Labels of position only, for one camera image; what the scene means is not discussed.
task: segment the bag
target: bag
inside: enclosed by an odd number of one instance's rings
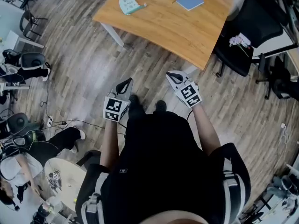
[[[245,205],[245,185],[242,178],[232,172],[232,163],[226,158],[223,165],[223,174],[223,189],[225,193],[225,217],[223,224],[231,224],[240,215]],[[100,174],[94,193],[81,207],[84,224],[105,224],[100,190],[107,177],[107,173]]]

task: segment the black shoe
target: black shoe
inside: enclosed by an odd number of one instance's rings
[[[130,109],[134,109],[138,106],[140,106],[139,98],[136,95],[131,95],[129,98],[130,103]]]
[[[157,103],[156,103],[156,111],[158,112],[165,112],[167,109],[167,105],[164,101],[162,100],[159,100]]]

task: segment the black shirt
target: black shirt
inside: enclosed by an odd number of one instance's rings
[[[207,156],[188,122],[174,113],[129,120],[125,147],[101,188],[105,224],[138,224],[167,210],[192,212],[209,224],[221,224],[224,157],[232,161],[249,197],[249,174],[234,144]],[[76,205],[80,220],[82,203],[94,192],[101,172],[109,171],[100,165],[87,171]]]

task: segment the desk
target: desk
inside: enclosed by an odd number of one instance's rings
[[[233,0],[203,0],[187,11],[175,0],[136,0],[147,6],[125,15],[119,0],[107,0],[94,20],[123,46],[112,27],[143,37],[204,69],[218,40]]]
[[[27,43],[27,44],[30,44],[30,45],[33,45],[33,46],[36,46],[36,47],[44,48],[44,46],[41,45],[41,44],[38,44],[38,43],[33,42],[31,40],[19,37],[19,35],[16,34],[15,32],[9,31],[9,33],[7,35],[7,38],[5,40],[5,43],[4,43],[5,49],[14,50],[14,48],[17,45],[18,42],[24,42],[24,43]]]
[[[45,175],[47,180],[49,174],[54,170],[59,170],[61,173],[61,192],[57,194],[60,201],[63,202],[68,208],[76,212],[74,198],[77,198],[86,172],[76,164],[73,164],[67,160],[52,158],[45,164]]]

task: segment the white desk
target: white desk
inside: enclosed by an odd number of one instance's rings
[[[24,43],[27,43],[27,44],[30,44],[30,45],[33,45],[33,46],[36,46],[36,47],[44,48],[43,45],[38,44],[36,42],[33,42],[31,40],[22,38],[22,37],[20,37],[18,34],[16,34],[13,31],[9,31],[9,33],[7,35],[7,38],[6,38],[5,42],[4,42],[4,47],[5,47],[5,49],[12,49],[12,50],[14,50],[14,48],[16,47],[16,45],[18,44],[18,42],[24,42]]]
[[[59,196],[61,202],[75,212],[76,203],[74,203],[74,198],[78,197],[86,172],[80,166],[67,160],[52,158],[45,164],[47,180],[49,174],[53,173],[55,169],[61,173],[62,185],[61,192],[57,196]]]

